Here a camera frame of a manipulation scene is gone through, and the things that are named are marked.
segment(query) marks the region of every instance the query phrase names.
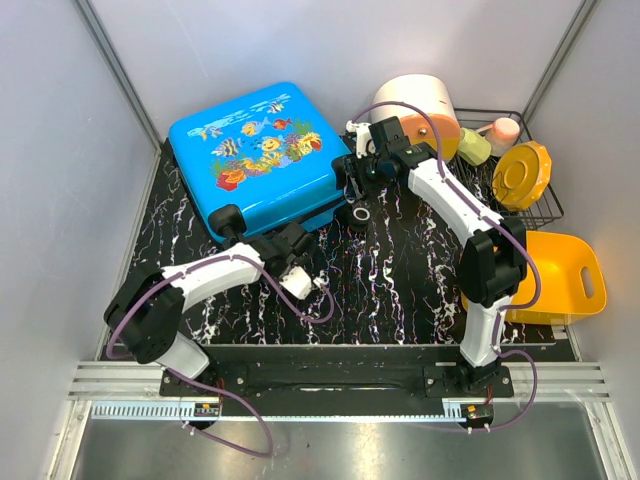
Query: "blue lid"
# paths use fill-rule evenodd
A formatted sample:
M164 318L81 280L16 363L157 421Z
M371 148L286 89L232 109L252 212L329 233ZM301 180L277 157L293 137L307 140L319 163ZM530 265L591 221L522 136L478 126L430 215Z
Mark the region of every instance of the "blue lid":
M349 151L292 83L179 120L169 141L205 222L211 212L235 204L247 236L342 196L331 161Z

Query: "white wall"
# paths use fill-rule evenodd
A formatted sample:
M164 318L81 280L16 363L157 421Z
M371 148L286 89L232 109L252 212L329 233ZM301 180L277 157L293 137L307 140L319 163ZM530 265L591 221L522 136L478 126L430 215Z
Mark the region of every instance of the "white wall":
M95 352L153 150L70 1L0 3L0 478Z
M158 131L282 80L334 128L387 80L459 106L525 106L579 0L93 0Z
M606 310L576 324L587 359L602 362L627 446L640 467L640 3L601 2L534 117L553 158L566 218L553 224L589 242Z

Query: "black marble table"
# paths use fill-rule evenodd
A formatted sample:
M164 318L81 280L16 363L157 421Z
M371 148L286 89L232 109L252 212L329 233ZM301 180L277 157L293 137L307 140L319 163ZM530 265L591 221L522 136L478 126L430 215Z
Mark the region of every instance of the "black marble table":
M454 344L465 313L455 265L460 245L433 209L400 187L370 200L372 225L355 234L337 221L314 232L316 276L336 299L332 320L301 321L259 282L209 298L185 314L182 331L217 344ZM130 268L182 264L218 251L193 210L173 158L164 154L151 189ZM328 311L315 290L298 306ZM551 344L548 326L507 324L503 343Z

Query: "dish rack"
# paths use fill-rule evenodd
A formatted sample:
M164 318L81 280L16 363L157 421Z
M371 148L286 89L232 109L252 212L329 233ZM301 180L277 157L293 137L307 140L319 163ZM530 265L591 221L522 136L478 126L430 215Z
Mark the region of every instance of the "dish rack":
M520 136L517 143L532 140L531 132L522 115L509 110L481 110L473 108L456 108L456 117L461 127L477 129L492 123L500 117L509 117L520 125ZM494 196L491 186L493 172L498 164L498 159L489 159L478 167L469 165L458 154L448 163L448 168L458 180L481 202L492 210L500 213L504 218L519 217L528 230L538 230L551 222L562 218L564 209L560 205L558 196L551 183L545 189L542 197L526 210L512 212L505 208Z

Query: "wiring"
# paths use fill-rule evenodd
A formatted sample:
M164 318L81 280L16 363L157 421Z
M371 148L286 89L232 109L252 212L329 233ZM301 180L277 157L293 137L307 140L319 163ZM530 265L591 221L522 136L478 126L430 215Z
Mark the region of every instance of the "wiring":
M447 173L449 173L449 172L448 172L448 170L446 168L445 161L444 161L444 156L442 154L442 138L440 136L440 132L438 131L438 127L436 126L435 122L433 121L433 119L429 115L427 115L425 112L423 112L422 110L420 110L418 107L416 107L414 105L410 105L410 104L405 103L405 102L398 102L398 101L389 100L389 101L385 101L385 102L374 103L373 105L365 108L364 110L361 110L360 112L358 112L357 115L354 116L354 118L351 121L353 123L356 123L358 121L358 119L360 117L362 117L365 113L368 113L368 112L370 112L371 110L373 110L375 108L383 107L383 106L387 106L387 105L393 105L393 106L408 108L409 110L413 110L414 112L416 112L418 115L420 115L422 118L424 118L426 120L426 122L431 127L431 130L433 130L433 136L434 136L435 141L436 141L436 161L438 162L438 172L440 174L440 177L442 178L442 181L445 182L449 186L449 188L451 188L453 190L453 192L476 215L478 215L480 218L482 218L482 220L487 222L489 225L491 225L491 227L495 228L507 240L509 240L509 242L514 246L514 248L516 250L518 250L518 252L524 257L524 259L526 260L526 262L529 265L529 267L531 267L531 271L533 272L533 276L535 278L536 288L535 288L535 292L534 292L533 297L531 298L531 300L528 301L527 303L523 303L521 305L505 305L503 307L499 307L498 311L496 313L496 319L494 320L494 325L493 325L493 331L492 331L492 336L491 336L491 348L496 352L496 355L498 357L502 358L502 359L511 357L513 355L520 355L520 356L524 357L525 360L527 360L527 362L529 362L529 364L531 365L531 370L532 370L532 375L533 375L533 386L531 388L531 396L529 397L529 401L525 405L524 409L518 415L516 415L513 419L511 419L510 421L508 421L508 422L506 422L506 423L504 423L502 425L498 425L496 427L492 427L491 428L491 430L493 430L493 431L502 430L502 429L510 427L514 423L518 422L529 411L529 409L532 407L533 402L534 402L535 397L536 397L536 393L538 391L538 372L537 372L537 369L536 369L535 362L533 361L531 356L527 352L525 352L524 350L520 350L520 349L510 350L510 351L508 351L506 353L502 353L500 351L500 341L499 341L499 338L498 338L498 336L500 334L500 325L502 324L503 316L506 314L507 310L521 310L521 309L524 309L524 308L529 308L529 307L531 307L532 305L534 305L538 301L538 299L540 298L540 293L542 291L542 284L541 284L541 280L540 280L540 272L538 271L538 268L536 267L536 264L533 261L533 258L531 258L531 256L527 252L527 250L520 244L520 242L518 242L501 225L499 225L498 223L494 222L491 218L483 215L482 211L479 208L476 207L476 205L467 197L467 195L465 195L465 193L463 191L461 191L455 185L455 183L453 183L451 181L451 179L447 175ZM452 429L448 429L448 428L439 428L439 427L429 427L429 428L433 429L433 430L445 431L445 432L465 433L463 430L458 430L458 429L452 430ZM473 432L482 432L482 433L485 433L485 432L488 432L488 431L489 430L473 430Z
M331 294L331 292L329 291L329 289L325 285L321 285L321 289L324 291L325 295L329 298L329 313L327 315L325 315L324 317L322 317L322 318L314 318L314 317L311 317L309 315L305 315L298 308L296 308L296 306L287 298L287 296L284 293L284 291L282 290L282 288L280 288L280 285L278 285L278 282L271 275L269 275L269 273L264 269L264 267L260 263L256 262L252 258L245 257L244 255L220 255L220 256L216 256L216 257L206 258L203 261L198 262L195 265L192 265L191 267L188 267L184 272L175 273L175 274L173 274L173 275L161 280L160 282L155 284L153 287L151 287L149 290L147 290L144 293L144 295L142 295L134 303L134 305L129 309L129 311L125 314L125 316L122 319L122 321L118 324L118 326L113 331L113 334L111 335L111 337L109 338L109 342L107 343L107 351L106 351L107 357L109 357L110 359L121 359L121 358L124 358L124 357L128 356L128 355L124 355L124 356L117 355L114 352L115 344L116 344L117 340L120 338L120 335L122 334L122 331L126 328L126 326L129 324L131 319L136 315L136 313L138 313L138 311L142 308L142 306L149 299L151 299L157 292L161 291L163 288L168 287L172 282L174 282L174 281L176 281L176 280L178 280L180 278L184 278L186 275L188 275L190 273L193 273L193 272L195 272L196 270L198 270L200 268L206 267L208 265L212 265L214 263L231 262L231 261L246 262L246 263L250 264L251 266L253 266L254 268L256 268L267 279L267 281L271 284L271 286L273 287L275 292L282 299L282 301L287 305L287 307L289 307L289 309L291 309L291 311L293 313L295 313L301 319L303 319L303 320L305 320L305 321L307 321L309 323L320 324L320 323L324 323L324 322L328 321L333 316L333 312L335 310L335 299L333 298L333 295ZM225 390L224 388L217 388L217 387L212 387L210 385L205 385L204 383L201 383L201 382L198 382L196 380L193 380L193 379L191 379L191 378L189 378L189 377L187 377L185 375L182 375L181 373L179 373L179 372L177 372L175 370L172 370L170 368L168 368L167 371L170 372L176 378L179 378L183 382L188 383L189 385L191 385L193 387L200 388L200 389L203 389L203 390L207 390L207 391L215 393L216 395L219 395L219 396L229 397L229 398L232 398L233 400L236 400L237 402L239 402L244 408L246 408L249 412L251 412L251 414L258 420L258 423L262 427L262 430L264 431L265 437L267 438L268 448L267 448L266 452L258 452L256 450L251 450L249 448L243 447L242 445L238 445L238 444L229 442L228 440L225 440L224 438L220 438L220 437L218 437L216 435L213 435L213 434L198 430L193 426L191 427L191 434L197 433L198 435L206 437L206 438L208 438L210 440L218 442L218 443L220 443L222 445L225 445L227 447L233 448L234 450L237 450L239 452L245 453L247 455L252 455L254 457L269 458L269 457L273 456L273 453L274 453L274 450L273 450L273 437L271 436L271 431L269 430L269 427L267 426L265 421L262 419L260 414L256 411L255 408L253 408L251 406L251 404L249 402L247 402L244 398L240 397L239 395L236 395L235 393L230 392L229 390Z

